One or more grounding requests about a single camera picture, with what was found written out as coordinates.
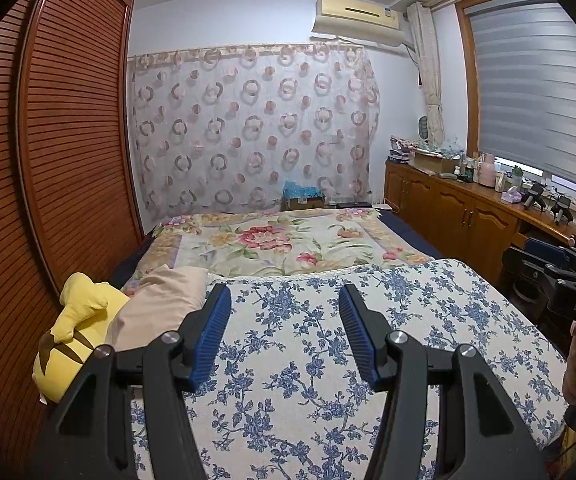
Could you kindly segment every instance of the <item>window blind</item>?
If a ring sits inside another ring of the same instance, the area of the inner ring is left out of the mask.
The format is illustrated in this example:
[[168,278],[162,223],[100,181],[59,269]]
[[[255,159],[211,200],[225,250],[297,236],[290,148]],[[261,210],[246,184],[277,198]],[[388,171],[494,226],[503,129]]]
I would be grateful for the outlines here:
[[555,0],[465,10],[475,43],[479,151],[576,183],[576,25]]

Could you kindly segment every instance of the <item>curtain with circle pattern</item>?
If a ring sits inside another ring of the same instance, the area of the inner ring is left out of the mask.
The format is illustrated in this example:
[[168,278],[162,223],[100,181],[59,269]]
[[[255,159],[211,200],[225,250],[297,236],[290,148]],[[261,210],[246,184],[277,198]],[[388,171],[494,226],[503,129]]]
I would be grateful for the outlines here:
[[136,56],[128,133],[153,222],[278,210],[284,181],[369,200],[380,109],[364,49],[230,46]]

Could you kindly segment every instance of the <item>blue floral pattern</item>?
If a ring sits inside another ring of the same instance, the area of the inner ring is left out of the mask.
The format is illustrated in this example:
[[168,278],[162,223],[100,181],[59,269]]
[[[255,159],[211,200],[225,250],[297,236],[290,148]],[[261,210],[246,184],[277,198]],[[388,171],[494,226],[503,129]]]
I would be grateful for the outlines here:
[[[186,397],[209,479],[363,479],[385,394],[359,377],[338,316],[354,283],[393,328],[429,346],[475,345],[513,399],[539,447],[557,436],[566,403],[564,360],[527,319],[465,264],[361,266],[290,278],[220,280],[233,313],[212,377]],[[152,467],[141,391],[132,401],[140,479]],[[429,389],[419,480],[434,474],[438,392]]]

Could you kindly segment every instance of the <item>plush toy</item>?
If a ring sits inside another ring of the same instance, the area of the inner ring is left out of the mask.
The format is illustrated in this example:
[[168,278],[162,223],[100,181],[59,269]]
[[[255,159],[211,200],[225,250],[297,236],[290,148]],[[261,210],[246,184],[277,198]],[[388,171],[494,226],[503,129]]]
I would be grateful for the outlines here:
[[106,282],[76,272],[66,280],[59,301],[63,310],[39,341],[33,378],[48,399],[59,402],[128,296]]

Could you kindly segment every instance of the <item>beige pillow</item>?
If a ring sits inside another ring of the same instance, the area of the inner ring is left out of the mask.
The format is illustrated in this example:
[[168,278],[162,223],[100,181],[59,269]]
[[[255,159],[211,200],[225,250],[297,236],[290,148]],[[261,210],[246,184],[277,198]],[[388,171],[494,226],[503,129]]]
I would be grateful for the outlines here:
[[207,285],[207,269],[158,267],[142,278],[135,295],[115,316],[106,343],[121,352],[147,346],[167,330],[176,330],[186,314],[204,306]]

